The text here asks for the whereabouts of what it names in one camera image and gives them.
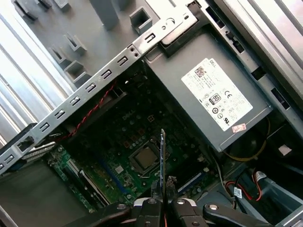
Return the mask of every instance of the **red wire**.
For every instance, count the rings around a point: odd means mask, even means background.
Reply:
[[[230,184],[236,184],[234,181],[229,181],[225,184],[225,187],[227,188]],[[249,199],[252,200],[252,197],[247,193],[247,191],[240,185],[237,185],[245,194],[245,196]]]
[[[83,119],[81,120],[81,122],[77,125],[77,127],[76,127],[70,134],[68,134],[68,135],[66,135],[66,136],[63,136],[62,138],[59,138],[59,139],[56,140],[56,141],[61,141],[61,140],[67,139],[67,138],[69,138],[69,137],[72,137],[74,134],[76,134],[77,131],[78,131],[78,129],[80,128],[80,126],[89,118],[89,116],[90,116],[93,112],[95,112],[95,111],[99,108],[100,105],[102,105],[104,99],[107,97],[108,93],[109,93],[111,90],[114,89],[115,85],[116,85],[116,81],[113,83],[113,85],[110,87],[110,89],[106,91],[106,93],[103,95],[103,97],[99,100],[98,104],[95,105],[95,106],[94,106],[94,107],[85,115],[85,117],[83,117]]]
[[[262,197],[262,190],[261,190],[261,188],[260,188],[260,185],[259,185],[259,183],[257,182],[257,172],[255,172],[254,174],[253,174],[253,180],[254,180],[254,183],[256,184],[256,186],[257,186],[257,189],[258,189],[258,192],[259,192],[259,196],[258,196],[258,198],[256,199],[256,201],[259,201],[260,199],[261,199],[261,197]]]

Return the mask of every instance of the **yellow wire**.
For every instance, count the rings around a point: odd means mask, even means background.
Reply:
[[[266,137],[267,137],[270,134],[270,121],[269,121],[268,118],[266,118],[266,119],[268,121],[268,130],[267,130],[267,134],[266,134]],[[230,154],[227,154],[225,151],[224,151],[224,154],[226,154],[228,157],[230,157],[233,160],[236,160],[236,161],[239,161],[239,162],[248,162],[248,161],[251,161],[254,158],[258,157],[262,153],[262,151],[265,149],[265,147],[266,147],[266,139],[264,140],[263,145],[260,148],[260,150],[255,155],[253,155],[251,157],[234,157]]]

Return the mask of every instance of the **motherboard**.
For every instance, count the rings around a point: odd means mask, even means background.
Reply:
[[[64,181],[78,185],[71,189],[89,210],[150,197],[151,184],[160,177],[161,129],[166,132],[166,176],[177,177],[178,193],[192,197],[214,182],[215,172],[187,126],[157,92],[144,85],[140,90],[46,158]]]

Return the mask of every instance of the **red and black wire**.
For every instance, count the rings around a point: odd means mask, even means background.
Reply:
[[[245,190],[245,188],[241,185],[241,184],[239,184],[239,179],[240,179],[240,177],[238,178],[238,180],[237,181],[227,181],[226,183],[225,183],[225,188],[226,188],[226,190],[230,193],[230,195],[232,196],[232,192],[230,192],[228,189],[228,186],[229,185],[231,185],[231,184],[233,184],[234,185],[234,187],[237,187],[237,188],[240,188],[242,191],[243,191],[243,193],[244,193],[244,195],[246,196],[246,198],[248,199],[248,200],[255,200],[255,201],[260,201],[260,199],[261,199],[261,197],[262,197],[262,190],[261,190],[261,187],[260,187],[260,185],[259,185],[259,183],[258,183],[258,181],[257,181],[257,173],[256,173],[256,171],[254,171],[253,172],[253,174],[252,174],[252,180],[253,180],[253,182],[254,182],[254,184],[256,185],[256,187],[257,187],[257,189],[258,189],[258,197],[256,198],[256,199],[254,199],[254,197],[252,197],[246,190]]]
[[[104,102],[104,99],[108,96],[109,92],[112,91],[114,89],[116,85],[116,81],[113,83],[113,85],[105,92],[105,94],[102,96],[102,98],[98,101],[98,103],[92,108],[90,109],[87,114],[82,118],[82,120],[78,123],[77,127],[68,135],[65,135],[63,137],[60,137],[58,139],[56,139],[56,142],[59,142],[61,140],[67,139],[72,137],[73,135],[75,135],[78,131],[78,129],[80,128],[80,126],[92,115],[92,113],[94,113]]]

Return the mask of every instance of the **power supply label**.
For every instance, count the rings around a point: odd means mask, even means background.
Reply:
[[[252,109],[214,59],[205,58],[182,81],[223,131]]]

